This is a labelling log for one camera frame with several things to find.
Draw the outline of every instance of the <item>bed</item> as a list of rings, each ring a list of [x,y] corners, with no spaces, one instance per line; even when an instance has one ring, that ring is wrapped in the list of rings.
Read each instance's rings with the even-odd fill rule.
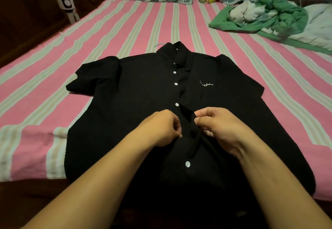
[[[332,201],[332,56],[256,34],[207,26],[224,7],[106,0],[65,31],[0,69],[0,181],[64,179],[68,129],[92,98],[69,93],[83,63],[155,52],[181,41],[195,52],[230,57],[265,87],[263,100],[298,144]]]

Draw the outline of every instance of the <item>shirt sleeve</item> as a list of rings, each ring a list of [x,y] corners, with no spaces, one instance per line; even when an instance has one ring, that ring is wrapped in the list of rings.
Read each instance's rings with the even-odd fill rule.
[[[66,89],[73,93],[94,95],[98,82],[117,76],[119,65],[120,60],[115,56],[83,64],[75,72],[77,79],[70,82]]]
[[[217,58],[219,59],[221,70],[227,71],[227,73],[232,73],[230,78],[232,78],[239,88],[243,88],[244,91],[250,92],[254,97],[262,97],[264,87],[261,84],[242,72],[242,70],[229,57],[221,54]]]

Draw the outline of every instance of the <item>black shirt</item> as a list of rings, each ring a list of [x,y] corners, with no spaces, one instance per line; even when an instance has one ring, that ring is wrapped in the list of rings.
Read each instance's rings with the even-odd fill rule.
[[[64,166],[70,182],[144,118],[169,109],[180,119],[183,138],[150,152],[124,203],[179,210],[250,209],[254,199],[238,161],[193,122],[193,111],[214,106],[227,108],[246,123],[313,195],[313,172],[261,99],[264,88],[225,55],[211,57],[191,52],[181,42],[167,43],[156,53],[84,64],[76,74],[67,89],[94,97],[68,132]]]

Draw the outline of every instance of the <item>bedsheet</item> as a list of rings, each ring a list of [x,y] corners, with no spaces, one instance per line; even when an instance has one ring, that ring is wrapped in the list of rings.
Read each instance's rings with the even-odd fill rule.
[[[1,68],[0,181],[65,178],[67,131],[92,100],[65,88],[81,64],[155,52],[158,43],[180,40],[191,51],[227,55],[265,87],[263,100],[314,172],[314,197],[332,200],[332,56],[209,28],[223,8],[197,0],[106,0]]]

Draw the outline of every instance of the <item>white blanket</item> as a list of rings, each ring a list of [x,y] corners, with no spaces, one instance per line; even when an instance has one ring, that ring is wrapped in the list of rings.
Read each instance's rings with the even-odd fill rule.
[[[288,38],[332,50],[332,5],[309,5],[305,9],[309,19],[304,32]]]

